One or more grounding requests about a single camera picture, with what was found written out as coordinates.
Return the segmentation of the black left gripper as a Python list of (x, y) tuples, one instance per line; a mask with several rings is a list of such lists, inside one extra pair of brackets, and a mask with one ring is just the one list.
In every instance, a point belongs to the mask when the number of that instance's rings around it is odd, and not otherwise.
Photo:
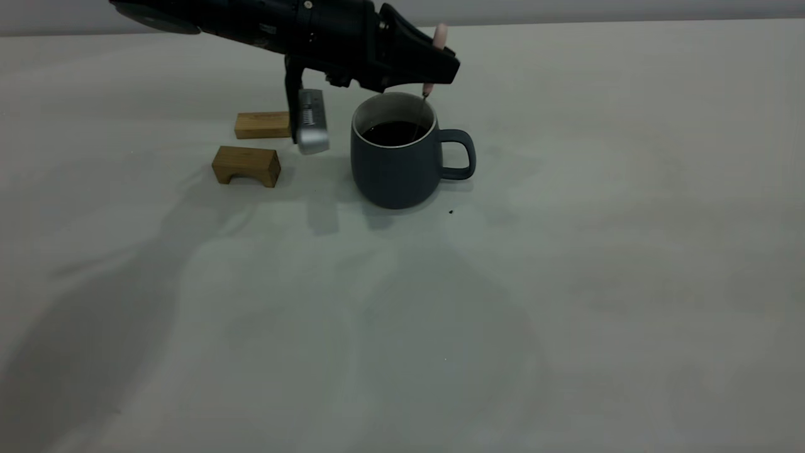
[(452, 50), (434, 47), (390, 3), (287, 1), (285, 89), (300, 90), (302, 74), (325, 74), (336, 87), (356, 81), (380, 94), (400, 85), (449, 85), (460, 68)]

